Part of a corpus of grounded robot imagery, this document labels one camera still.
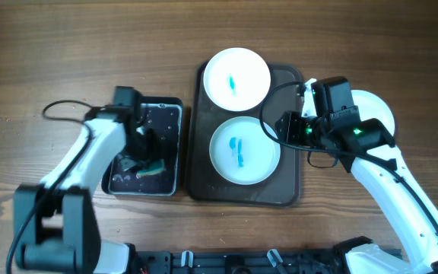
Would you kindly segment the green yellow sponge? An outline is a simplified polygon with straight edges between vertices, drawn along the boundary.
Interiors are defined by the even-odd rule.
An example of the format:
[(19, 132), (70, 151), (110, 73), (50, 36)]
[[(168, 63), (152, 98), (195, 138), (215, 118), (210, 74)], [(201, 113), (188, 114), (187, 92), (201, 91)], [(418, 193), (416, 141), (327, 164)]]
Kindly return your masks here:
[(138, 170), (136, 172), (136, 178), (140, 179), (142, 177), (154, 176), (165, 170), (166, 168), (164, 159), (156, 160), (151, 162), (147, 167)]

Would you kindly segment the white plate front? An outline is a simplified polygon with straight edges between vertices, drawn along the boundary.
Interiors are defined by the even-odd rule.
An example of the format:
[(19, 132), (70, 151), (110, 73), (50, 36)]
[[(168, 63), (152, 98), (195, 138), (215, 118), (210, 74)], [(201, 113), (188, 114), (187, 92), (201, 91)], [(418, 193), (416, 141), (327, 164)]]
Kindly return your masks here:
[[(306, 99), (301, 116), (317, 116), (311, 84), (306, 84)], [(354, 104), (359, 108), (360, 123), (331, 132), (336, 149), (341, 151), (368, 151), (377, 147), (395, 146), (395, 119), (388, 105), (368, 91), (353, 90)]]

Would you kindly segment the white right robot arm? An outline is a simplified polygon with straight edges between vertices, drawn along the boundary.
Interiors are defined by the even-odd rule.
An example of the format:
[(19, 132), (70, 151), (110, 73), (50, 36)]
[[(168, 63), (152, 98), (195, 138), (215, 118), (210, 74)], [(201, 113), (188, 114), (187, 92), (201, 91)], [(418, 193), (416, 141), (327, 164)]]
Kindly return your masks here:
[(276, 141), (285, 147), (326, 153), (340, 161), (375, 199), (408, 255), (403, 261), (371, 242), (346, 244), (341, 258), (349, 272), (438, 272), (438, 210), (380, 120), (348, 111), (308, 117), (286, 111), (275, 131)]

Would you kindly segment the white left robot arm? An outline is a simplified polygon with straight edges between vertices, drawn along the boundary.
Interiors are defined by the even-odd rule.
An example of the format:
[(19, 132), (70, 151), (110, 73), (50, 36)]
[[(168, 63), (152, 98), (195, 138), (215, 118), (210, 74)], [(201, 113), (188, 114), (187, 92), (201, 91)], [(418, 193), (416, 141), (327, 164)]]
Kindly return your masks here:
[(5, 271), (131, 273), (134, 248), (104, 241), (92, 197), (113, 160), (148, 167), (157, 159), (152, 131), (139, 132), (140, 106), (92, 107), (81, 134), (57, 167), (38, 184), (20, 185), (13, 195), (14, 237)]

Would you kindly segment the black metal water tray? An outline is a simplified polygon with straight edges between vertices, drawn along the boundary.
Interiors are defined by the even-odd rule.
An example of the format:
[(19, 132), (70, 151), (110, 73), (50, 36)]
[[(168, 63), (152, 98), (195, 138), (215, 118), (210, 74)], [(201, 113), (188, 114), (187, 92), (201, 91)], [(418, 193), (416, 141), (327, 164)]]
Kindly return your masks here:
[(166, 170), (148, 177), (136, 178), (143, 167), (130, 167), (132, 161), (119, 154), (109, 165), (101, 182), (102, 191), (110, 195), (172, 196), (179, 182), (181, 144), (183, 139), (183, 103), (177, 97), (144, 97), (138, 120), (142, 132), (153, 129), (160, 143), (160, 159)]

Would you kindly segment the dark brown serving tray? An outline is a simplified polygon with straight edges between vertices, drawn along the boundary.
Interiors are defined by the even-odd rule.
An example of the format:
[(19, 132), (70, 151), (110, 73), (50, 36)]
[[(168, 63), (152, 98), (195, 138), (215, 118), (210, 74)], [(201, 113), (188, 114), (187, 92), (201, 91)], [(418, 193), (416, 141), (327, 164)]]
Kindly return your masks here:
[(271, 85), (285, 87), (271, 95), (265, 107), (232, 112), (213, 103), (205, 92), (201, 65), (186, 161), (186, 190), (195, 200), (288, 207), (300, 195), (301, 155), (283, 148), (275, 122), (303, 103), (300, 72), (292, 65), (270, 64)]

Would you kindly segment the white plate blue stain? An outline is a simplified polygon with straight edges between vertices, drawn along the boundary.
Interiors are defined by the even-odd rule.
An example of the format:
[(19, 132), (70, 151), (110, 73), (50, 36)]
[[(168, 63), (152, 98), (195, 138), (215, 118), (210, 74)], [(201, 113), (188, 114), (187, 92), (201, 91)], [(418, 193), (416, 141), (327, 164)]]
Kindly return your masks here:
[(205, 67), (203, 85), (218, 107), (243, 112), (259, 105), (271, 86), (265, 60), (245, 48), (229, 48), (211, 58)]

